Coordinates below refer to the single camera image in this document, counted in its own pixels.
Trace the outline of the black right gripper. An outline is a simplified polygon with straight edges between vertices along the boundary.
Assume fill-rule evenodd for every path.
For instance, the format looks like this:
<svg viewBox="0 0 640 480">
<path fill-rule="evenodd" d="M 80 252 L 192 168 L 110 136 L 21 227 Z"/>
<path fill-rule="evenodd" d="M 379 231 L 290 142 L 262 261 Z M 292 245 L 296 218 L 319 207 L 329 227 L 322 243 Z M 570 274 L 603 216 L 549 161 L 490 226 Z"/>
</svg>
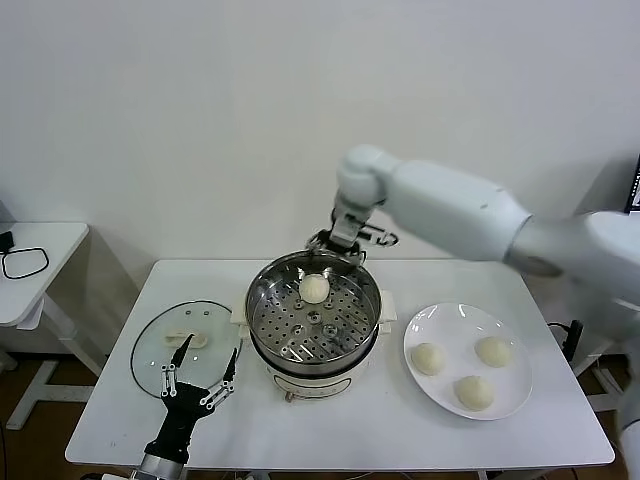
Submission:
<svg viewBox="0 0 640 480">
<path fill-rule="evenodd" d="M 305 249 L 313 253 L 327 251 L 346 259 L 349 263 L 347 271 L 350 273 L 359 271 L 365 261 L 365 251 L 358 241 L 351 246 L 341 246 L 330 239 L 329 230 L 320 230 L 313 234 L 306 242 Z"/>
</svg>

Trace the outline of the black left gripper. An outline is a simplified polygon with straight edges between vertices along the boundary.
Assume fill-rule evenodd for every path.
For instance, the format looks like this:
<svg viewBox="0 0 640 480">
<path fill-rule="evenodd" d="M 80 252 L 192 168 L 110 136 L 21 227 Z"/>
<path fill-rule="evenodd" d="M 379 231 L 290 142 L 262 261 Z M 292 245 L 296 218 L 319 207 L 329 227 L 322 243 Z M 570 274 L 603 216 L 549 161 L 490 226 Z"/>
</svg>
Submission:
<svg viewBox="0 0 640 480">
<path fill-rule="evenodd" d="M 211 415 L 235 390 L 238 348 L 233 350 L 222 380 L 209 391 L 191 384 L 177 383 L 177 369 L 182 365 L 194 336 L 194 333 L 188 334 L 174 352 L 170 363 L 161 366 L 160 397 L 163 398 L 166 415 L 156 439 L 148 443 L 144 450 L 145 454 L 175 463 L 188 462 L 188 447 L 196 423 Z"/>
</svg>

